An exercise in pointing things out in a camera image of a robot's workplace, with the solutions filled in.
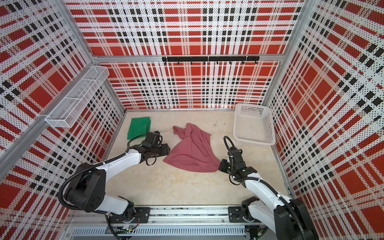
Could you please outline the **green tank top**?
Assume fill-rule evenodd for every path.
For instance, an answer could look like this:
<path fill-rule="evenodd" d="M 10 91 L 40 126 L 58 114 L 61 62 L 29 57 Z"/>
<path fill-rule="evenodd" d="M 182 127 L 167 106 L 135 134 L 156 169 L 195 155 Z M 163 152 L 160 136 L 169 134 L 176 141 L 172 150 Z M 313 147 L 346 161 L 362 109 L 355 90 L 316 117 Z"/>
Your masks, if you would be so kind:
<path fill-rule="evenodd" d="M 150 131 L 151 119 L 150 117 L 132 118 L 127 139 L 132 140 L 137 136 L 141 136 Z"/>

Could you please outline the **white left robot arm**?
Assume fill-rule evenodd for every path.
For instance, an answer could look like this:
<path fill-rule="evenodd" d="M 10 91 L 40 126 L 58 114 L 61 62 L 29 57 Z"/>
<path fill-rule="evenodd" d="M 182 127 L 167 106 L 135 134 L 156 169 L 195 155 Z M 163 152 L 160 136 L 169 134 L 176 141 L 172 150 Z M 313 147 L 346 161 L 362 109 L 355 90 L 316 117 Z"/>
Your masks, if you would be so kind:
<path fill-rule="evenodd" d="M 120 155 L 98 164 L 81 164 L 76 172 L 60 187 L 59 202 L 71 210 L 87 213 L 113 214 L 121 222 L 130 222 L 136 216 L 134 203 L 123 197 L 111 197 L 106 194 L 106 184 L 124 170 L 149 159 L 169 155 L 171 149 L 163 143 L 158 131 L 142 135 L 144 140 L 138 145 L 127 145 Z"/>

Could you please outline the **maroon tank top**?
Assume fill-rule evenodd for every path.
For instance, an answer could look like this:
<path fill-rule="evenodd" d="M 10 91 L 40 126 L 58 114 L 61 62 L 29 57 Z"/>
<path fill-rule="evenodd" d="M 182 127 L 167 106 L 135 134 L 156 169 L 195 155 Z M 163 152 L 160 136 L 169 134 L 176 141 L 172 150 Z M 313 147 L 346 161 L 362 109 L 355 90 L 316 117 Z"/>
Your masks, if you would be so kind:
<path fill-rule="evenodd" d="M 213 153 L 209 133 L 191 123 L 185 128 L 174 126 L 173 131 L 181 141 L 164 158 L 164 163 L 195 173 L 214 173 L 219 169 L 220 161 Z"/>

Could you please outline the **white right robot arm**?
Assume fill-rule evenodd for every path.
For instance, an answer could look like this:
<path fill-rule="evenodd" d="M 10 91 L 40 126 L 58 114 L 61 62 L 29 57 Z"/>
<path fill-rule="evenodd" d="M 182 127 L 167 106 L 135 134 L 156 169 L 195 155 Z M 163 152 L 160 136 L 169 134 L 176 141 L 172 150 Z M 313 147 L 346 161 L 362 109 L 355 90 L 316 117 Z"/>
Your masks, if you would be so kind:
<path fill-rule="evenodd" d="M 219 171 L 229 175 L 232 184 L 241 185 L 254 194 L 242 201 L 238 212 L 232 214 L 234 219 L 262 223 L 279 240 L 318 240 L 305 204 L 274 189 L 254 168 L 246 166 L 242 153 L 236 147 L 228 148 L 228 159 L 222 160 L 219 167 Z"/>

